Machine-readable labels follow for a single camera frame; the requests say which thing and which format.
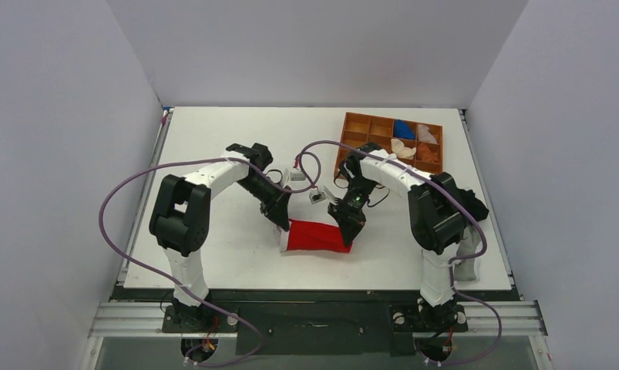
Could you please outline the red underwear white trim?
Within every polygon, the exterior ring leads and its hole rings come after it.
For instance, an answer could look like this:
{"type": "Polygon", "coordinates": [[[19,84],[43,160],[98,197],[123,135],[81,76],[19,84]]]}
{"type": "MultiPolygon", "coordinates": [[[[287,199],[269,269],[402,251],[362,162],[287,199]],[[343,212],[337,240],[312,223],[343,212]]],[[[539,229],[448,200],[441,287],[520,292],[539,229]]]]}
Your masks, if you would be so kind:
{"type": "Polygon", "coordinates": [[[341,230],[334,225],[306,220],[290,220],[289,230],[275,228],[281,252],[330,251],[348,254],[352,244],[346,244],[341,230]]]}

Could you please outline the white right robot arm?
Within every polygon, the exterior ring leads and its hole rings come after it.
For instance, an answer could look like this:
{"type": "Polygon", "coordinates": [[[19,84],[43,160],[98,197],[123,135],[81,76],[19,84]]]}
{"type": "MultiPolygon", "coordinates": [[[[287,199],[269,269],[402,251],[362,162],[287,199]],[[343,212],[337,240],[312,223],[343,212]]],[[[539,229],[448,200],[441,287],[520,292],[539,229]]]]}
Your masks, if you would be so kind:
{"type": "Polygon", "coordinates": [[[425,328],[438,328],[447,320],[445,304],[454,296],[449,273],[452,253],[446,249],[458,244],[469,226],[454,204],[462,200],[454,179],[447,173],[424,175],[376,143],[349,151],[338,165],[338,175],[347,180],[347,190],[328,206],[328,214],[336,221],[347,246],[365,226],[363,208],[377,186],[406,200],[410,231],[422,249],[422,303],[417,318],[425,328]]]}

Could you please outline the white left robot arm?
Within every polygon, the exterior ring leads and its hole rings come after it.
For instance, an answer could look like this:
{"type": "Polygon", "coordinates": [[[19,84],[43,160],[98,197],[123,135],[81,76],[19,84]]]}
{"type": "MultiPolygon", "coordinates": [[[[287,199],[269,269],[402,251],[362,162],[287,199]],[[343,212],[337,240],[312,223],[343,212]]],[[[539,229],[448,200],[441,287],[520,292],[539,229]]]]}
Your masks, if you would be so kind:
{"type": "Polygon", "coordinates": [[[212,310],[183,289],[205,299],[210,290],[204,279],[200,248],[210,229],[210,203],[237,183],[260,201],[261,213],[283,231],[290,230],[290,194],[265,180],[260,172],[273,162],[267,146],[229,145],[216,163],[183,177],[163,178],[150,218],[149,231],[164,249],[171,274],[182,283],[174,288],[173,306],[183,309],[182,321],[192,331],[207,329],[212,310]]]}

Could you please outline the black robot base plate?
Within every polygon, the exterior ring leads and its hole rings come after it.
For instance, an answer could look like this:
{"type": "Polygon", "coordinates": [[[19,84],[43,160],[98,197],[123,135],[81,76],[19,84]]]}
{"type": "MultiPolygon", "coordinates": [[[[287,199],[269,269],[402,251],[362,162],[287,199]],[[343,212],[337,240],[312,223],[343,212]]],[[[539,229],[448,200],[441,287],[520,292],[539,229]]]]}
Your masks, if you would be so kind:
{"type": "Polygon", "coordinates": [[[195,362],[216,358],[235,341],[235,354],[393,356],[444,359],[453,335],[510,333],[507,305],[516,290],[472,291],[439,314],[415,291],[217,291],[201,318],[176,311],[172,294],[102,305],[96,335],[180,341],[195,362]]]}

